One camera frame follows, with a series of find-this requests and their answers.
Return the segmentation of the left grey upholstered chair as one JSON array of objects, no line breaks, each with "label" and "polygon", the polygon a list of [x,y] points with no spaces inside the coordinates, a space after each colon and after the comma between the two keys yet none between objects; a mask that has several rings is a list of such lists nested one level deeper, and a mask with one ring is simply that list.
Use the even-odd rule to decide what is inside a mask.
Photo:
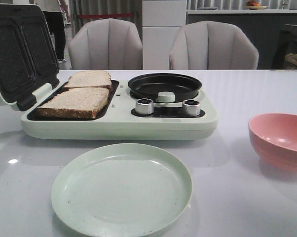
[{"label": "left grey upholstered chair", "polygon": [[69,45],[74,70],[141,70],[143,46],[134,23],[101,19],[86,23]]}]

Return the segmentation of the white cabinet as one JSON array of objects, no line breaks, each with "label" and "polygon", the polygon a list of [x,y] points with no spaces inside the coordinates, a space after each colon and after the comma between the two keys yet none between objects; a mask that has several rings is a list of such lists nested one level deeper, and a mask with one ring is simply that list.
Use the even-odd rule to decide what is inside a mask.
[{"label": "white cabinet", "polygon": [[169,69],[175,35],[186,24],[186,0],[142,1],[143,69]]}]

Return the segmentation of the right silver control knob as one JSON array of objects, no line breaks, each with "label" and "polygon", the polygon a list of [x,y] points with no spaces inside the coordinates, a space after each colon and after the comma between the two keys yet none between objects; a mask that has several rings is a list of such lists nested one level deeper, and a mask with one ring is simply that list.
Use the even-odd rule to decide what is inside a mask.
[{"label": "right silver control knob", "polygon": [[192,99],[182,101],[182,111],[187,116],[198,116],[201,113],[200,102]]}]

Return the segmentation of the grey upholstered chair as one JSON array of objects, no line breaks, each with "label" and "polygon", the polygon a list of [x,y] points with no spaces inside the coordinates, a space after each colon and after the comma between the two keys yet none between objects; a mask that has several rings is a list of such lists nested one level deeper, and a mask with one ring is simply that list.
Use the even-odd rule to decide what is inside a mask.
[{"label": "grey upholstered chair", "polygon": [[143,46],[134,23],[101,19],[86,23],[69,45],[74,70],[141,70]]},{"label": "grey upholstered chair", "polygon": [[171,70],[255,70],[259,52],[237,26],[200,21],[178,30],[169,55]]}]

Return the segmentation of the pink plastic bowl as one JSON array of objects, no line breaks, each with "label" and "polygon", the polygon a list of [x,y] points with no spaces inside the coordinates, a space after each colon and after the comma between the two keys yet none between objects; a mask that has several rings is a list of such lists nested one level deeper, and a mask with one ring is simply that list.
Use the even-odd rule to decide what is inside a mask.
[{"label": "pink plastic bowl", "polygon": [[267,113],[248,122],[250,142],[267,163],[297,173],[297,115]]}]

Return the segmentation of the bread slice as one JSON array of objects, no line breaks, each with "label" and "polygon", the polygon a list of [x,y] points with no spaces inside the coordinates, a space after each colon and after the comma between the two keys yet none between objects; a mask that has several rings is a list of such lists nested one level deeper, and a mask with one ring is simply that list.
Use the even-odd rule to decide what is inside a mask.
[{"label": "bread slice", "polygon": [[103,70],[80,71],[73,74],[63,86],[65,90],[83,87],[102,87],[112,91],[111,76]]},{"label": "bread slice", "polygon": [[72,88],[37,107],[48,118],[94,119],[107,104],[110,91],[101,87]]}]

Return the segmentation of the fruit bowl on counter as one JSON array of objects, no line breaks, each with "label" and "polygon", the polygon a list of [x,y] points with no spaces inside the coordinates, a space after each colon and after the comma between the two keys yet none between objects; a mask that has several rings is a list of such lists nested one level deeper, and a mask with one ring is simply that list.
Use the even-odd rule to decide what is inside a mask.
[{"label": "fruit bowl on counter", "polygon": [[245,7],[250,10],[262,10],[267,9],[267,6],[263,6],[256,0],[249,0],[245,3]]}]

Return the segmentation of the right grey upholstered chair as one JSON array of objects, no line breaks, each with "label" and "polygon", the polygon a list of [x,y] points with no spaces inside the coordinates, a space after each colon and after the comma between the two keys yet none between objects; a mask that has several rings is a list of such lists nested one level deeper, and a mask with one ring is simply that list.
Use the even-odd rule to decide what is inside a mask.
[{"label": "right grey upholstered chair", "polygon": [[169,55],[171,70],[255,70],[259,52],[237,26],[200,21],[178,30]]}]

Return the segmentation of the dark grey counter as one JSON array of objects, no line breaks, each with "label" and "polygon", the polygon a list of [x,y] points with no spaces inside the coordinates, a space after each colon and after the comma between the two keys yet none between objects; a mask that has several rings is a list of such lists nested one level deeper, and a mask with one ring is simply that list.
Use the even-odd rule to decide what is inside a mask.
[{"label": "dark grey counter", "polygon": [[259,69],[282,69],[297,54],[297,10],[189,10],[186,23],[216,21],[238,26],[259,51]]}]

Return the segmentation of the silver control knob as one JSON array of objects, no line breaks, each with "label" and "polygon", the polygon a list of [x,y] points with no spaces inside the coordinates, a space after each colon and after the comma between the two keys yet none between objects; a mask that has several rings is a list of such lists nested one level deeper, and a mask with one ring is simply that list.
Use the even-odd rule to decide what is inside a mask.
[{"label": "silver control knob", "polygon": [[187,116],[198,116],[201,113],[200,102],[192,99],[182,101],[182,111]]},{"label": "silver control knob", "polygon": [[140,115],[151,115],[154,113],[153,100],[142,98],[136,101],[135,112]]}]

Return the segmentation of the person in background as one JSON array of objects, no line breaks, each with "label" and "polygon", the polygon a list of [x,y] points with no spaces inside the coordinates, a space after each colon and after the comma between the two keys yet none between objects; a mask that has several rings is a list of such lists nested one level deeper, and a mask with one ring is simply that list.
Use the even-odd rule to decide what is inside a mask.
[{"label": "person in background", "polygon": [[44,13],[48,24],[49,32],[54,35],[55,52],[59,63],[65,63],[64,50],[66,45],[65,27],[62,16],[64,10],[67,20],[70,16],[66,7],[65,0],[30,0],[31,4],[37,5]]}]

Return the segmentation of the breakfast maker lid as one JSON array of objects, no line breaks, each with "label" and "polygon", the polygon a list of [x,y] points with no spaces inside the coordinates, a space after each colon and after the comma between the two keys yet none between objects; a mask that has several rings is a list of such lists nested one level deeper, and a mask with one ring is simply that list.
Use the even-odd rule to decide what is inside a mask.
[{"label": "breakfast maker lid", "polygon": [[41,9],[0,4],[0,106],[26,111],[59,85],[59,64]]}]

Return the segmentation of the left silver control knob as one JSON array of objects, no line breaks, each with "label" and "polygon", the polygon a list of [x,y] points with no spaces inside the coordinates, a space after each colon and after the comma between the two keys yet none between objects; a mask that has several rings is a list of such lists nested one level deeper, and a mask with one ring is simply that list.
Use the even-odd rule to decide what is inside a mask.
[{"label": "left silver control knob", "polygon": [[135,112],[140,115],[151,115],[154,113],[153,100],[142,98],[136,101]]}]

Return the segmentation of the mint green breakfast maker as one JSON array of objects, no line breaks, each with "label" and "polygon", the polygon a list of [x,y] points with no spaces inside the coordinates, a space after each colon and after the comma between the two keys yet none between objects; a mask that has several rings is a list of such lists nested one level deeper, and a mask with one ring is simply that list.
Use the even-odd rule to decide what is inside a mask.
[{"label": "mint green breakfast maker", "polygon": [[209,137],[218,125],[218,115],[200,89],[195,100],[200,103],[199,116],[166,115],[139,117],[132,114],[136,99],[130,96],[125,80],[112,81],[108,104],[92,120],[51,120],[38,118],[36,107],[21,117],[24,131],[42,139],[78,140],[198,140]]}]

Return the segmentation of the black round frying pan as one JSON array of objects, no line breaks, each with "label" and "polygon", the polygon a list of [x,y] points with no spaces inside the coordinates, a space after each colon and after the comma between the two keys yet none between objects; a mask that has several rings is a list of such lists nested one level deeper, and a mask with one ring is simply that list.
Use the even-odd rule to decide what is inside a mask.
[{"label": "black round frying pan", "polygon": [[197,96],[202,83],[191,76],[174,73],[152,73],[132,78],[128,82],[130,93],[135,98],[149,98],[157,101],[158,93],[172,92],[175,102]]}]

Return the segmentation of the mint green plate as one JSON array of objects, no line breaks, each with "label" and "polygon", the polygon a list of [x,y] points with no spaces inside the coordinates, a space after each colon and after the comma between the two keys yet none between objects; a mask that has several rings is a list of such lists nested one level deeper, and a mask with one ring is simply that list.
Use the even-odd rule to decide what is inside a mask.
[{"label": "mint green plate", "polygon": [[180,159],[137,143],[78,156],[51,190],[57,217],[90,237],[157,237],[177,221],[191,196],[191,175]]}]

